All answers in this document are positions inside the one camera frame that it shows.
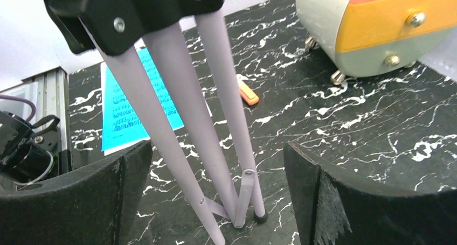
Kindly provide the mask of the blue sheet music page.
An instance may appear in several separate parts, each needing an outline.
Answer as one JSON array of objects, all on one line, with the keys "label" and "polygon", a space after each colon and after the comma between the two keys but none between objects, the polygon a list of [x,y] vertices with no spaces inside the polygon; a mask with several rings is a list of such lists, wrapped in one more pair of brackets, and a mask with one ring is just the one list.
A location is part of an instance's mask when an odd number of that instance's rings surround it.
[{"label": "blue sheet music page", "polygon": [[[181,128],[183,122],[172,101],[162,104],[153,88],[151,76],[160,76],[152,59],[147,58],[144,64],[134,48],[118,57],[104,53],[102,57],[106,63],[102,150],[149,137],[163,158],[184,157],[174,133],[174,127]],[[167,107],[171,107],[171,116],[164,110]]]}]

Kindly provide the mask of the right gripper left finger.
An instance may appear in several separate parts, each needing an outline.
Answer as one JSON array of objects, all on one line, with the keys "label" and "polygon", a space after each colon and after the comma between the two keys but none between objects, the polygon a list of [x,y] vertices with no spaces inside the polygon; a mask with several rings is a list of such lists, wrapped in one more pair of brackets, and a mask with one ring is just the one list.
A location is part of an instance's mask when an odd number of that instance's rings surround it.
[{"label": "right gripper left finger", "polygon": [[1,192],[1,244],[127,244],[153,157],[142,141],[69,173]]}]

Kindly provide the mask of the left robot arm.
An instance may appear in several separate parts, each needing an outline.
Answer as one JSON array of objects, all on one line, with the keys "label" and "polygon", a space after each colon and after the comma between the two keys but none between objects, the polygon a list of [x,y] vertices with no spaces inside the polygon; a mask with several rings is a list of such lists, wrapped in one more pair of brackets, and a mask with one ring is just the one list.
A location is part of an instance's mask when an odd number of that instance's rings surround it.
[{"label": "left robot arm", "polygon": [[73,170],[60,119],[48,115],[31,124],[1,111],[1,190],[15,191]]}]

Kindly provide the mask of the silver tripod music stand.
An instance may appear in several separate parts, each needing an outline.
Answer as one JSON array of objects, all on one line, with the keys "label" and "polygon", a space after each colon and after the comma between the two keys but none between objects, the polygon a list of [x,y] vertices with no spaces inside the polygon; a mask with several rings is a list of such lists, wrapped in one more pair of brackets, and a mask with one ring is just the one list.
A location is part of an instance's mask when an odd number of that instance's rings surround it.
[{"label": "silver tripod music stand", "polygon": [[[44,0],[47,13],[74,54],[96,49],[100,55],[118,57],[143,40],[221,203],[205,197],[185,156],[162,158],[215,244],[226,242],[215,215],[241,228],[252,205],[257,223],[268,219],[221,10],[224,1]],[[242,170],[239,189],[232,181],[179,24],[190,16],[196,21],[233,138]]]}]

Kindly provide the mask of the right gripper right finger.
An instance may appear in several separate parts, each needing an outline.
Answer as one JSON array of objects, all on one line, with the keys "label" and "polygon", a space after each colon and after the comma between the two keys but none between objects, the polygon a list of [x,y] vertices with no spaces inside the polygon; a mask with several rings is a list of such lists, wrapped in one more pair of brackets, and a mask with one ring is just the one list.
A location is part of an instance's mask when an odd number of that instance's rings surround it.
[{"label": "right gripper right finger", "polygon": [[302,244],[456,244],[456,191],[419,193],[364,178],[295,142],[283,161]]}]

